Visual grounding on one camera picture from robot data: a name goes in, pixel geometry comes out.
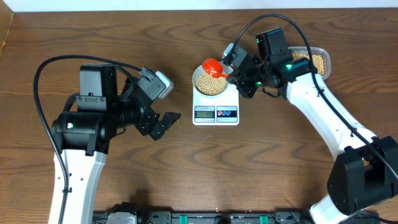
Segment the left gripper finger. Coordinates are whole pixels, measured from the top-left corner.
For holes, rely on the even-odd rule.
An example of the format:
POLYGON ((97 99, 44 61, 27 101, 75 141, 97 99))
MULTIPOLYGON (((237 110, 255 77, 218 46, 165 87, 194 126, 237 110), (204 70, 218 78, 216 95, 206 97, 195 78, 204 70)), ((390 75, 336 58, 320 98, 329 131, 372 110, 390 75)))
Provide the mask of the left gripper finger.
POLYGON ((163 115, 161 122, 165 128, 169 128, 171 125, 177 122, 180 119, 180 117, 181 117, 180 113, 166 112, 163 115))
POLYGON ((157 141, 162 138, 165 132, 169 129, 170 123, 166 121, 158 121, 156 125, 150 130, 150 137, 157 141))

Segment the red plastic scoop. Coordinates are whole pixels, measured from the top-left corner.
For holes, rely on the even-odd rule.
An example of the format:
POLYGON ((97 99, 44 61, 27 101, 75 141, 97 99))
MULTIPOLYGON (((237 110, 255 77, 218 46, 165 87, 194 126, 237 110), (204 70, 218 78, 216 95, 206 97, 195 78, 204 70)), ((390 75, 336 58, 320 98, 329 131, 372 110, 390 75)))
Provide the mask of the red plastic scoop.
POLYGON ((202 69, 205 73, 209 74, 213 78, 228 78, 229 75, 224 72, 222 65, 219 61, 213 58, 207 58, 202 64, 202 69))

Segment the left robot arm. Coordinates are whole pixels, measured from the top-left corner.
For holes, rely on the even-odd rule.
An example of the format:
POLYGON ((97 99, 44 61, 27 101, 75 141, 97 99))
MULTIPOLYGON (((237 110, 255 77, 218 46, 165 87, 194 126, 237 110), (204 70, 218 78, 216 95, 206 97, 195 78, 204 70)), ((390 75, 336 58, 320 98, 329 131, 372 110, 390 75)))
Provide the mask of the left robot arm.
POLYGON ((80 91, 72 95, 52 124, 69 185, 63 186, 62 165, 55 161, 55 184, 49 223, 89 223, 106 162, 110 140, 134 126, 159 140, 181 115, 156 113, 151 105, 165 98, 174 84, 147 67, 137 77, 119 65, 87 63, 80 67, 80 91), (117 73, 127 76, 118 94, 117 73))

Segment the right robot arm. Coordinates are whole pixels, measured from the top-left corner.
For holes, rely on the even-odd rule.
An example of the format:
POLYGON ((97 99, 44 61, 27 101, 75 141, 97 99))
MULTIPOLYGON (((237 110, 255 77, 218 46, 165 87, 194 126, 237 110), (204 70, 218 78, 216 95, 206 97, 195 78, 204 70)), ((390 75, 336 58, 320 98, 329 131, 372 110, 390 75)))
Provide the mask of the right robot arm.
POLYGON ((359 123, 323 81, 311 54, 298 56, 282 29, 256 37, 259 55, 229 44, 223 63, 232 67, 229 82, 252 98, 258 88, 274 88, 298 108, 325 141, 334 164, 327 195, 314 204, 314 223, 343 223, 365 216, 366 209, 397 195, 397 142, 379 138, 359 123))

